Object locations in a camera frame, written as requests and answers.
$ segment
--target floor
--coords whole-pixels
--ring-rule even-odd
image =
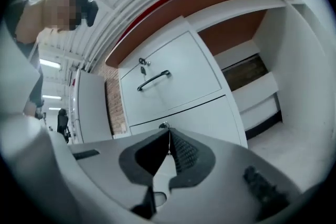
[[[334,162],[331,135],[302,133],[282,122],[247,141],[248,148],[277,167],[305,191],[321,182]]]

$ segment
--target person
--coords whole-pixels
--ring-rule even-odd
[[[20,51],[38,70],[40,77],[36,82],[24,113],[37,116],[37,109],[44,104],[42,99],[43,73],[39,62],[37,36],[45,28],[60,31],[75,30],[84,18],[91,27],[98,12],[95,1],[89,0],[9,0],[4,14],[8,31]]]

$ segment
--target cabinet door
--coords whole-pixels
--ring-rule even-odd
[[[158,118],[157,114],[192,102],[221,89],[210,64],[190,32],[176,37],[121,79],[123,101],[130,125]],[[168,70],[137,91],[144,81]]]
[[[217,139],[245,145],[240,142],[238,129],[226,96],[195,108],[159,120],[130,127],[132,135],[158,129],[163,122]]]

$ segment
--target ceiling light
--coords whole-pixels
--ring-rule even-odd
[[[62,97],[61,96],[52,96],[52,95],[42,95],[43,98],[49,98],[49,99],[57,99],[57,100],[61,100]]]
[[[43,59],[40,59],[40,64],[41,65],[45,65],[45,66],[49,66],[49,67],[55,67],[55,68],[58,68],[58,69],[61,68],[61,65],[59,63],[57,63],[57,62],[50,62],[50,61],[43,60]]]

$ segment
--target brick wall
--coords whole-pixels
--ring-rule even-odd
[[[112,130],[114,134],[121,134],[127,132],[127,127],[121,104],[119,74],[117,68],[108,67],[105,64],[106,56],[107,55],[101,57],[100,63],[96,65],[92,73],[98,74],[105,78]]]
[[[231,91],[235,91],[268,73],[259,55],[241,61],[223,70],[224,77]]]

